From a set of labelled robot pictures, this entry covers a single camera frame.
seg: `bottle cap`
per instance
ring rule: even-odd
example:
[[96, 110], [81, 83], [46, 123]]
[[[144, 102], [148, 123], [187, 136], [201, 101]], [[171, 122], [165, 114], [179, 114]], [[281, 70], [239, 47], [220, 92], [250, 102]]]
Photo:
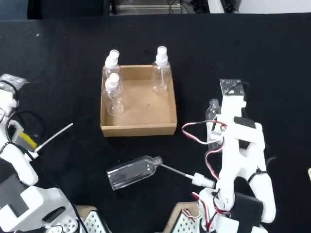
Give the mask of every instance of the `bottle cap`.
[[118, 88], [120, 77], [116, 73], [110, 74], [109, 78], [105, 82], [106, 91], [114, 92]]
[[160, 46], [157, 48], [157, 55], [155, 57], [155, 63], [160, 66], [166, 66], [168, 62], [167, 48], [165, 46]]
[[118, 64], [118, 58], [119, 58], [119, 51], [117, 50], [111, 50], [109, 55], [107, 56], [106, 58], [106, 61], [105, 61], [105, 66], [108, 68], [108, 69], [113, 69], [116, 67], [116, 65]]

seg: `white robotic arm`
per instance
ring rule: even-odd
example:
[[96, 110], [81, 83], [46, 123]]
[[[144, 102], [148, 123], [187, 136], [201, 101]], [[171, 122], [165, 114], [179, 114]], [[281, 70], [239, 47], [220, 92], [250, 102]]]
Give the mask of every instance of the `white robotic arm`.
[[7, 138], [6, 124], [12, 110], [17, 107], [13, 92], [22, 87], [21, 83], [26, 83], [26, 80], [10, 75], [0, 77], [0, 227], [10, 232], [41, 227], [49, 229], [57, 225], [67, 233], [76, 232], [77, 229], [83, 233], [71, 203], [60, 189], [34, 186], [38, 182], [38, 175], [30, 162], [38, 154], [36, 150], [28, 151], [29, 156], [16, 146], [16, 139], [23, 132], [17, 121], [10, 120], [8, 124], [14, 128], [10, 136], [12, 143]]
[[[276, 215], [272, 182], [266, 172], [263, 154], [265, 143], [262, 126], [242, 117], [241, 110], [246, 106], [246, 102], [243, 100], [244, 91], [242, 85], [238, 84], [239, 82], [239, 80], [221, 80], [223, 102], [221, 114], [217, 115], [217, 121], [227, 125], [225, 131], [222, 132], [219, 125], [216, 125], [213, 130], [211, 130], [212, 127], [207, 127], [209, 130], [207, 132], [208, 141], [214, 140], [215, 135], [223, 135], [224, 139], [219, 142], [222, 146], [222, 169], [216, 183], [216, 190], [219, 192], [217, 195], [210, 189], [200, 192], [200, 199], [208, 205], [209, 216], [213, 216], [217, 212], [214, 205], [223, 212], [231, 214], [231, 217], [224, 214], [215, 215], [212, 226], [217, 233], [245, 232], [241, 230], [242, 226], [239, 227], [243, 221], [241, 212], [244, 211], [246, 215], [249, 215], [250, 210], [245, 207], [244, 210], [240, 210], [240, 203], [253, 204], [256, 208], [254, 211], [258, 210], [261, 213], [261, 222], [271, 223]], [[256, 198], [241, 196], [234, 192], [234, 181], [237, 177], [248, 181]], [[252, 226], [251, 232], [264, 233], [266, 230], [257, 225]]]

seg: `open cardboard tray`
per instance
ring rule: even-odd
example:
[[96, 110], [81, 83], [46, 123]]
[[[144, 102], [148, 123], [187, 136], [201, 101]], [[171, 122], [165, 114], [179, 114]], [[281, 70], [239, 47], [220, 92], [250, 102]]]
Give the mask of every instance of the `open cardboard tray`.
[[152, 90], [152, 66], [121, 66], [124, 112], [110, 115], [101, 101], [101, 129], [105, 137], [174, 134], [177, 126], [172, 76], [167, 92]]

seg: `black table surface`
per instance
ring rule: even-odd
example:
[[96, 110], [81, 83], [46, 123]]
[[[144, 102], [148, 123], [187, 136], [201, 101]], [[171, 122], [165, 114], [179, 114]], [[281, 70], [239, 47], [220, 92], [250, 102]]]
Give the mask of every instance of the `black table surface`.
[[[156, 174], [112, 191], [106, 170], [143, 155], [189, 174], [211, 178], [206, 146], [181, 126], [204, 119], [219, 98], [219, 79], [251, 84], [250, 118], [263, 125], [266, 158], [276, 199], [270, 232], [299, 232], [311, 220], [310, 157], [311, 15], [159, 15], [0, 23], [0, 73], [28, 79], [20, 108], [41, 114], [48, 144], [37, 161], [75, 203], [96, 206], [112, 232], [162, 231], [177, 202], [200, 188], [160, 167]], [[157, 46], [168, 48], [178, 125], [173, 136], [104, 138], [100, 130], [101, 71], [110, 49], [121, 65], [150, 64]], [[205, 128], [193, 133], [205, 137]], [[221, 166], [221, 156], [211, 163]], [[39, 184], [52, 187], [43, 175]], [[237, 183], [237, 190], [245, 190]]]

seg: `clear plastic bottle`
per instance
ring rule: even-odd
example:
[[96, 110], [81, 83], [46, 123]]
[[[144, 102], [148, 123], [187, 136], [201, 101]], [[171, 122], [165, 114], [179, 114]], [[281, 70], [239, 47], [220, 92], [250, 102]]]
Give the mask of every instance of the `clear plastic bottle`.
[[105, 65], [103, 67], [103, 80], [106, 81], [107, 78], [112, 73], [116, 73], [120, 75], [120, 66], [118, 65], [118, 59], [119, 59], [119, 51], [117, 50], [111, 50], [109, 55], [106, 58]]
[[124, 111], [122, 89], [119, 81], [119, 75], [112, 73], [106, 80], [103, 89], [103, 100], [108, 113], [111, 115], [119, 115]]
[[[217, 114], [221, 113], [221, 107], [219, 105], [218, 99], [211, 99], [209, 101], [209, 107], [205, 112], [205, 119], [206, 120], [214, 120]], [[212, 138], [211, 132], [215, 128], [215, 123], [207, 122], [207, 141], [213, 141], [215, 138]], [[211, 143], [208, 145], [209, 150], [213, 150], [218, 148], [219, 145], [217, 143]]]
[[152, 176], [161, 164], [160, 156], [142, 156], [108, 170], [107, 175], [112, 189], [117, 190]]
[[155, 62], [152, 64], [152, 88], [157, 93], [167, 90], [167, 82], [171, 76], [171, 66], [168, 62], [167, 49], [164, 46], [157, 48]]

